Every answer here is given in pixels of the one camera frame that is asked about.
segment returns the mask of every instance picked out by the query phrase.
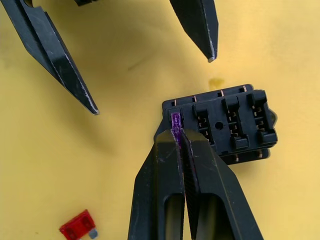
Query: yellow table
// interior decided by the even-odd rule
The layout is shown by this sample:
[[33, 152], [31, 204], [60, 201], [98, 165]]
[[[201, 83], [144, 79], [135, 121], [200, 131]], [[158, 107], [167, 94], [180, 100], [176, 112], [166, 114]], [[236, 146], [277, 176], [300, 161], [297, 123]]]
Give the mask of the yellow table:
[[51, 16], [101, 114], [27, 53], [1, 6], [1, 240], [63, 240], [59, 227], [84, 209], [100, 239], [127, 239], [162, 101], [246, 83], [266, 90], [278, 115], [271, 157], [231, 167], [260, 230], [266, 240], [319, 239], [320, 1], [216, 0], [212, 64], [169, 0], [34, 5]]

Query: metal terminal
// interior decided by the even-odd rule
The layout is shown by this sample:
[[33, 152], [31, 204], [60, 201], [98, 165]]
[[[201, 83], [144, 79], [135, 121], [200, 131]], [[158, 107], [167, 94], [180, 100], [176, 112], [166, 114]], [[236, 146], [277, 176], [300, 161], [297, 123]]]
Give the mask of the metal terminal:
[[97, 230], [94, 228], [94, 229], [92, 229], [90, 232], [89, 232], [89, 237], [91, 238], [91, 239], [96, 239], [97, 237], [98, 237], [98, 232], [97, 232]]
[[258, 158], [261, 159], [262, 157], [263, 157], [262, 151], [261, 151], [261, 149], [259, 149], [259, 150], [258, 150]]
[[1, 0], [26, 50], [90, 112], [99, 110], [49, 15], [32, 0]]

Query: black fuse box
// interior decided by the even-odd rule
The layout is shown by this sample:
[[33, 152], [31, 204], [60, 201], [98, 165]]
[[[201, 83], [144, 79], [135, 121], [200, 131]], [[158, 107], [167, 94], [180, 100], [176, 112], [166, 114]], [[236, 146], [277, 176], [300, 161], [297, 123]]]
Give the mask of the black fuse box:
[[167, 100], [162, 110], [154, 139], [171, 129], [171, 114], [180, 113], [182, 127], [203, 134], [228, 165], [265, 159], [278, 141], [266, 93], [250, 84]]

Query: red fuse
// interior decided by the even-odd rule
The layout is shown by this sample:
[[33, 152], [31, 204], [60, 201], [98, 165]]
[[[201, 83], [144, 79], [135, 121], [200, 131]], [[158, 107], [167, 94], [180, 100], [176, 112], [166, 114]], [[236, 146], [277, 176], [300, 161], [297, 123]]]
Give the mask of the red fuse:
[[95, 239], [98, 236], [95, 222], [88, 210], [83, 211], [60, 227], [60, 232], [67, 240], [79, 240], [86, 234], [89, 234], [91, 239]]

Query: purple fuse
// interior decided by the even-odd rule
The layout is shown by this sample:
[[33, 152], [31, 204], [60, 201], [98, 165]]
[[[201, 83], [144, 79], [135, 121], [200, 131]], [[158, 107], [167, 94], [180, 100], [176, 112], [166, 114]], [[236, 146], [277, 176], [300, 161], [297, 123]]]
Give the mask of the purple fuse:
[[172, 126], [172, 133], [175, 137], [176, 142], [181, 147], [181, 131], [182, 131], [182, 124], [181, 124], [181, 116], [179, 112], [174, 112], [171, 114], [171, 126]]

